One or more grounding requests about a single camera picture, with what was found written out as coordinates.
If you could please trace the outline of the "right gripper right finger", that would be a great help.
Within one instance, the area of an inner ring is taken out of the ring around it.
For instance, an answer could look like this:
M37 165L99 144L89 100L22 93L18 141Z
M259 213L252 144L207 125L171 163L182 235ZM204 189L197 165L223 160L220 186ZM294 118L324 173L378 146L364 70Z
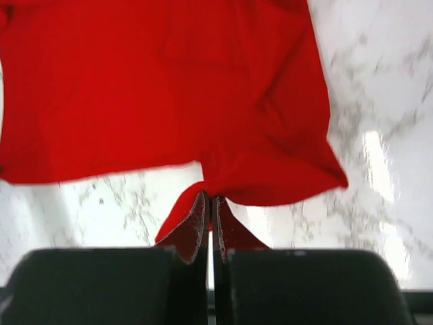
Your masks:
M217 324L413 324L388 264L354 249L271 249L212 201Z

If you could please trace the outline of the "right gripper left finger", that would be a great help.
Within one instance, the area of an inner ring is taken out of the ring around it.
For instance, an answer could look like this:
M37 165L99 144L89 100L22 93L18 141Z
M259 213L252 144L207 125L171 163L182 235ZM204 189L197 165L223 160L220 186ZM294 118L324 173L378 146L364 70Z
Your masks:
M206 193L147 248L29 252L1 289L2 324L206 324Z

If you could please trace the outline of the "red t-shirt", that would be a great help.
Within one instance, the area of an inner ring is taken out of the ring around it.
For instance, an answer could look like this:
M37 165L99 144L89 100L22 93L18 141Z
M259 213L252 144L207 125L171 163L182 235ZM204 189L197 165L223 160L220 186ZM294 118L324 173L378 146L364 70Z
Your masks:
M292 204L348 185L306 1L2 1L1 178L202 166L196 195Z

